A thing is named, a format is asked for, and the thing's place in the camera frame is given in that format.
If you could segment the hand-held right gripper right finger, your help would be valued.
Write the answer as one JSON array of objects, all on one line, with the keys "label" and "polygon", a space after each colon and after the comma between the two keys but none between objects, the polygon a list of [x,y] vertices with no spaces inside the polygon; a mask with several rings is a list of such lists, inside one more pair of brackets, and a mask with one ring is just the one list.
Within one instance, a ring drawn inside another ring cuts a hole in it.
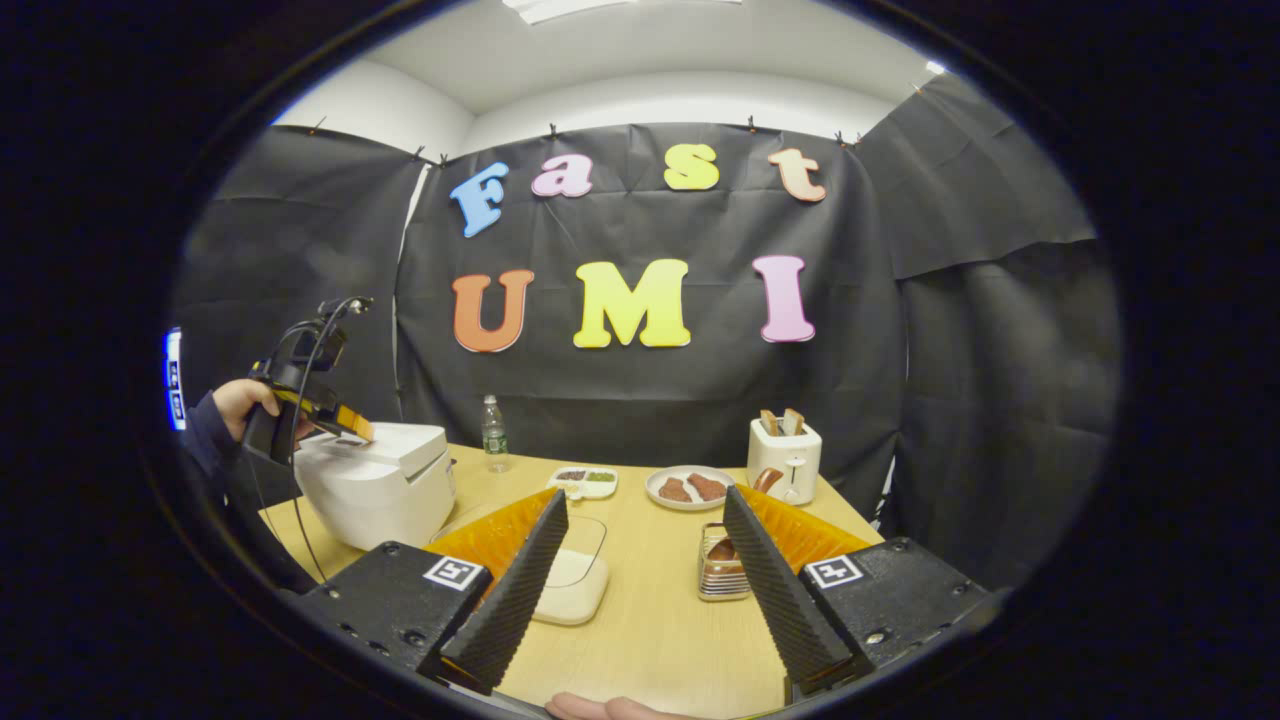
[{"label": "hand-held right gripper right finger", "polygon": [[913,539],[873,544],[746,486],[727,493],[723,523],[790,696],[904,664],[982,628],[1000,606],[1000,593]]}]

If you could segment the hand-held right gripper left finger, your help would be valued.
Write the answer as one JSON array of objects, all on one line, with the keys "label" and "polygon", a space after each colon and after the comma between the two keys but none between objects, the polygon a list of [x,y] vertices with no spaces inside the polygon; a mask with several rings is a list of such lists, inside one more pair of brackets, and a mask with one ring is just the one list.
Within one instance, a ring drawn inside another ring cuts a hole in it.
[{"label": "hand-held right gripper left finger", "polygon": [[490,694],[532,620],[568,530],[547,488],[425,548],[387,541],[300,598],[347,641],[442,684]]}]

